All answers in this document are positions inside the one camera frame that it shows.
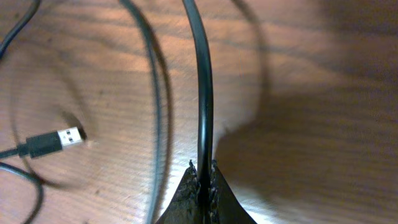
wire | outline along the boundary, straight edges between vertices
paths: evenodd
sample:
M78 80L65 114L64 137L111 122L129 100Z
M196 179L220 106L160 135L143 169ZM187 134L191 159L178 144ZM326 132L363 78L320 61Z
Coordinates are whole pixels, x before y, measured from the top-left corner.
M8 157L18 155L18 152L19 152L18 149L9 149L6 151L2 151L0 152L0 159L6 159Z
M40 6L40 0L33 0L32 4L28 8L27 12L24 14L24 16L18 21L18 23L8 32L8 34L5 36L4 40L0 43L0 59L4 55L5 51L7 50L7 47L11 43L11 41L14 39L14 37L19 33L19 31L24 28L24 26L30 21L30 19L33 17L33 15L36 13ZM5 159L10 156L14 156L18 153L18 149L10 149L5 152L0 152L0 159ZM31 182L36 190L37 190L37 198L36 198L36 203L33 211L30 213L29 217L25 220L24 224L29 224L32 222L32 220L36 217L38 212L40 211L40 208L43 204L43 199L44 199L44 190L41 181L36 178L34 175L23 171L19 168L16 168L14 166L5 164L3 162L0 162L0 170L4 170L7 172L10 172L12 174L18 175L25 180L28 180Z
M210 51L205 28L193 0L183 0L189 19L197 53L199 125L198 125L198 176L201 189L210 186L211 157L213 153L213 80Z
M14 37L21 31L24 26L30 21L30 19L34 16L36 11L38 10L40 6L41 0L32 0L32 4L24 14L24 16L18 21L18 23L8 32L8 34L5 36L4 40L0 44L0 59L4 55L5 51L7 50L7 47L11 43L11 41L14 39Z
M32 174L25 172L19 168L5 164L3 162L0 162L0 170L5 170L12 174L18 175L19 177L22 177L25 180L28 180L35 186L36 191L37 191L36 204L35 204L35 207L32 210L32 212L30 213L29 217L25 220L24 224L31 223L31 221L36 217L36 215L40 211L40 208L43 204L44 190L43 190L41 181L38 178L36 178L35 176L33 176Z
M151 224L154 222L155 213L156 213L156 204L158 201L159 187L160 187L160 179L163 177L159 177L160 175L160 160L161 160L161 140L162 140L162 105L160 99L160 88L158 81L158 74L155 63L155 52L154 46L152 44L153 36L151 35L150 27L146 22L145 17L141 14L139 8L130 0L119 0L120 3L129 11L129 13L133 16L133 18L137 21L139 28L142 32L143 38L146 43L146 49L150 61L150 65L152 68L152 79L154 82L154 93L155 93L155 107L156 107L156 146L155 146L155 171L154 171L154 184L152 188L152 196L150 200L149 210L147 214L147 224Z

cable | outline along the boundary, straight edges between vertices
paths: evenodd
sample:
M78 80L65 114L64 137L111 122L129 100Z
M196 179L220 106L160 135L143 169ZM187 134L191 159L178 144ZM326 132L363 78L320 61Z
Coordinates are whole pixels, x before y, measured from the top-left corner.
M4 55L8 45L14 39L14 37L21 31L24 26L30 21L30 19L34 16L36 11L40 6L41 0L32 0L32 4L24 14L24 16L18 21L18 23L8 32L4 40L0 44L0 59Z
M25 180L28 180L31 182L37 191L37 196L36 196L36 204L28 218L23 222L24 224L29 224L31 221L36 217L38 212L40 211L40 208L43 204L43 199L44 199L44 190L43 190L43 185L41 181L33 176L32 174L25 172L19 168L10 166L8 164L5 164L3 162L0 162L0 170L5 170L7 172L10 172L12 174L18 175L19 177L24 178Z
M210 51L198 8L193 0L183 0L189 19L197 53L199 125L198 125L198 176L201 189L210 186L211 156L213 153L213 80Z
M2 56L4 55L5 51L7 50L7 47L11 43L11 41L14 39L14 37L19 33L19 31L24 28L24 26L30 21L30 19L33 17L33 15L36 13L40 6L40 0L33 0L32 4L28 8L27 12L24 14L24 16L18 21L18 23L8 32L8 34L5 36L4 40L0 43L0 59L2 59ZM18 148L16 149L10 149L5 152L0 152L0 159L5 159L10 156L15 156L19 152ZM36 197L36 203L34 209L31 211L30 215L27 217L27 219L23 222L24 224L29 224L32 222L32 220L36 217L38 212L40 211L40 208L43 204L43 199L44 199L44 190L43 190L43 185L41 181L33 176L32 174L25 172L19 168L16 168L14 166L5 164L3 162L0 162L0 170L4 170L7 172L10 172L12 174L18 175L25 180L28 180L31 182L37 191L37 197Z
M147 224L151 224L154 222L155 213L156 213L156 204L158 200L159 194L159 186L160 186L160 179L159 177L160 172L160 160L161 160L161 140L162 140L162 105L160 100L160 88L159 88L159 81L157 79L158 74L156 70L156 63L154 57L154 46L152 44L153 37L151 35L150 27L146 22L145 17L141 14L139 8L132 3L130 0L119 0L120 3L129 11L129 13L133 16L133 18L137 21L139 28L142 32L143 38L146 43L146 49L152 69L152 79L154 82L154 93L155 93L155 107L156 107L156 146L155 146L155 171L154 171L154 184L152 188L152 196L150 200L149 210L147 214Z
M30 155L31 158L44 156L53 152L61 151L64 147L79 144L85 140L85 133L77 127L62 131L52 131L50 133L33 136L26 139L25 144L19 144L15 149L0 152L0 159L11 156L24 157ZM30 213L25 224L30 223L38 214L44 197L42 182L35 175L25 172L19 168L0 162L0 169L25 178L37 189L36 205Z
M16 156L16 155L18 155L18 149L9 149L9 150L0 152L0 159L6 159L8 157Z

cable strain relief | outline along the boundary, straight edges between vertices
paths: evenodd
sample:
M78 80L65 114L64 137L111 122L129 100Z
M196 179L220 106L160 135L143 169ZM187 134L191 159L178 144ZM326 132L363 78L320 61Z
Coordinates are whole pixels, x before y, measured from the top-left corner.
M29 154L29 149L27 147L27 144L19 144L17 146L17 149L19 157L24 157Z

wood grain surface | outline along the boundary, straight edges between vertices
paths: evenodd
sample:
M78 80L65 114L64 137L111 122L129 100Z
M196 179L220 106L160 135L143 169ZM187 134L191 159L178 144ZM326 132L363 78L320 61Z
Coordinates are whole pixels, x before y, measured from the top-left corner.
M163 211L197 161L195 47L181 1L134 2L170 75ZM29 4L0 1L0 37ZM255 221L398 223L396 1L197 4L213 64L214 155ZM0 89L1 150L72 118L88 133L83 146L27 161L49 183L34 223L144 222L154 97L142 35L117 1L43 0L0 63ZM33 186L0 180L0 223L20 223Z

usb connector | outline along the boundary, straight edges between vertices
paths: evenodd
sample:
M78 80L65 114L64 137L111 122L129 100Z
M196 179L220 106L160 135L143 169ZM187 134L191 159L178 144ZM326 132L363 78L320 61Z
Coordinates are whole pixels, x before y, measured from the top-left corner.
M61 151L65 147L79 144L83 140L85 140L83 130L74 127L27 138L25 144L17 146L17 151L19 157L30 155L31 158L36 158Z

